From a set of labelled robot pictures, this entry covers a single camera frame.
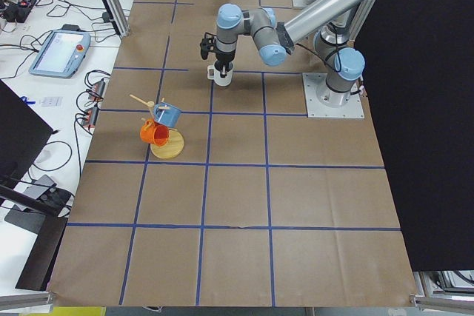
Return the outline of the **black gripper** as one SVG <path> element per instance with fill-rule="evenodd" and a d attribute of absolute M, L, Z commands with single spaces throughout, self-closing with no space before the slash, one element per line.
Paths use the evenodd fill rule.
<path fill-rule="evenodd" d="M 216 61 L 214 63 L 215 68 L 222 68 L 220 70 L 220 76 L 227 75 L 226 68 L 233 68 L 233 60 L 236 55 L 236 50 L 232 50 L 230 52 L 225 52 L 220 50 L 219 48 L 215 47 L 213 52 L 216 55 Z"/>

